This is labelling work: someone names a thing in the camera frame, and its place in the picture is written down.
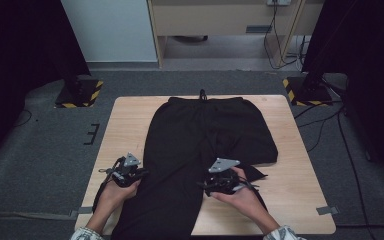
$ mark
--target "metal bracket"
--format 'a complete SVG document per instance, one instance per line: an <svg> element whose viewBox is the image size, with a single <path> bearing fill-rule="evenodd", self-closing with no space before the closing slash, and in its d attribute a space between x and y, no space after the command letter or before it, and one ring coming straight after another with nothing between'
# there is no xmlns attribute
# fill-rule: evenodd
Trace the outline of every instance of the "metal bracket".
<svg viewBox="0 0 384 240"><path fill-rule="evenodd" d="M208 169L210 173L223 172L231 167L239 165L241 162L239 160L231 160L224 158L217 158L214 164Z"/></svg>
<svg viewBox="0 0 384 240"><path fill-rule="evenodd" d="M125 167L135 166L139 164L140 164L140 161L135 156L133 156L133 154L131 154L130 152L127 153L126 160L124 161Z"/></svg>

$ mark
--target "black curtain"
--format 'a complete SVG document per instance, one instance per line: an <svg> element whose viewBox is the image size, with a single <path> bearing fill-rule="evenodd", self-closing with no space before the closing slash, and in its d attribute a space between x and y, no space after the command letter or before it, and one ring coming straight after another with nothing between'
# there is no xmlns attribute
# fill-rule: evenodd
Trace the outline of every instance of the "black curtain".
<svg viewBox="0 0 384 240"><path fill-rule="evenodd" d="M326 0L303 71L319 83L324 73L348 76L348 117L370 160L384 163L384 1Z"/></svg>
<svg viewBox="0 0 384 240"><path fill-rule="evenodd" d="M59 0L0 0L0 144L46 83L90 75Z"/></svg>

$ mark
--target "white cabinet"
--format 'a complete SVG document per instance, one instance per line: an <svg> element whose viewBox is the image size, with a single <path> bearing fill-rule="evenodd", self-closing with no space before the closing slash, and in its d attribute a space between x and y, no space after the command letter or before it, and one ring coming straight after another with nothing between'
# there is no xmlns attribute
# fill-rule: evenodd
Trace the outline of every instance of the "white cabinet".
<svg viewBox="0 0 384 240"><path fill-rule="evenodd" d="M62 0L88 63L157 62L146 0Z"/></svg>

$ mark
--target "yellow and black hazard tape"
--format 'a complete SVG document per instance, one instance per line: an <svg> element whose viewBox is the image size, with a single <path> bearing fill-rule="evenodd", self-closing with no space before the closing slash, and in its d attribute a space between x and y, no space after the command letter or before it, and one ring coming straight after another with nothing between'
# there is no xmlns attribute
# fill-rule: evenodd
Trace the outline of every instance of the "yellow and black hazard tape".
<svg viewBox="0 0 384 240"><path fill-rule="evenodd" d="M101 91L103 83L104 81L97 81L95 89L93 90L93 93L90 96L90 100L88 102L83 102L83 103L65 102L65 103L55 104L55 107L56 108L92 107L96 101L96 98L99 95L99 91Z"/></svg>
<svg viewBox="0 0 384 240"><path fill-rule="evenodd" d="M331 104L331 103L326 103L322 101L298 101L295 98L294 91L292 90L288 79L283 79L283 86L286 89L286 93L288 94L289 101L291 101L291 104L294 106L328 106Z"/></svg>

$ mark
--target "wall outlet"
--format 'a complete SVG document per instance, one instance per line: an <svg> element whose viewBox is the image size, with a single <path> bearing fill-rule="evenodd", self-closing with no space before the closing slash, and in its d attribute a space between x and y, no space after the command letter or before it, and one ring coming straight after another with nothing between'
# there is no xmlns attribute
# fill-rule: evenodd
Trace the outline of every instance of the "wall outlet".
<svg viewBox="0 0 384 240"><path fill-rule="evenodd" d="M291 5L291 0L267 0L269 6L274 6L275 3L277 6L288 6Z"/></svg>

